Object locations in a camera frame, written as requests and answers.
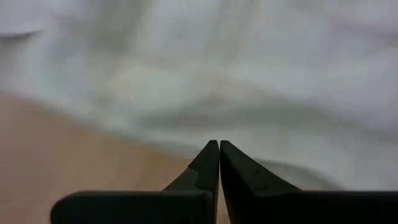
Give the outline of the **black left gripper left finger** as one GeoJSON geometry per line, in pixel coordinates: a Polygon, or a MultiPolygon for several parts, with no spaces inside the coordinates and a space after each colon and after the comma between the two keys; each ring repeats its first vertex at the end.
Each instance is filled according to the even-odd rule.
{"type": "Polygon", "coordinates": [[[220,149],[211,140],[158,191],[79,191],[50,211],[56,224],[215,223],[220,149]]]}

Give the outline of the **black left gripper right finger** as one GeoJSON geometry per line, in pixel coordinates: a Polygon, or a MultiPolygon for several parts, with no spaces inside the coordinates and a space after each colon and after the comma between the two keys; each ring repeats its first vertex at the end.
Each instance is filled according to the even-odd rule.
{"type": "Polygon", "coordinates": [[[302,190],[225,140],[220,173],[231,223],[397,223],[396,191],[302,190]]]}

